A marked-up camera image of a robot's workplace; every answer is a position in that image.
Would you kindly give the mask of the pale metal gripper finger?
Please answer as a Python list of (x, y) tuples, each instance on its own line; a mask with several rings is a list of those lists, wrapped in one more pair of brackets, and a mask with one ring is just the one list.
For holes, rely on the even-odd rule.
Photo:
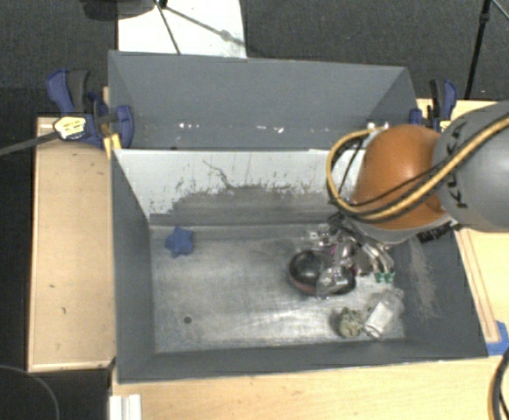
[(329, 224), (319, 224), (307, 232), (311, 249), (329, 249), (338, 244), (338, 230)]
[(316, 293), (320, 298), (344, 295), (353, 290), (354, 275), (346, 267), (330, 267), (322, 271), (317, 278)]

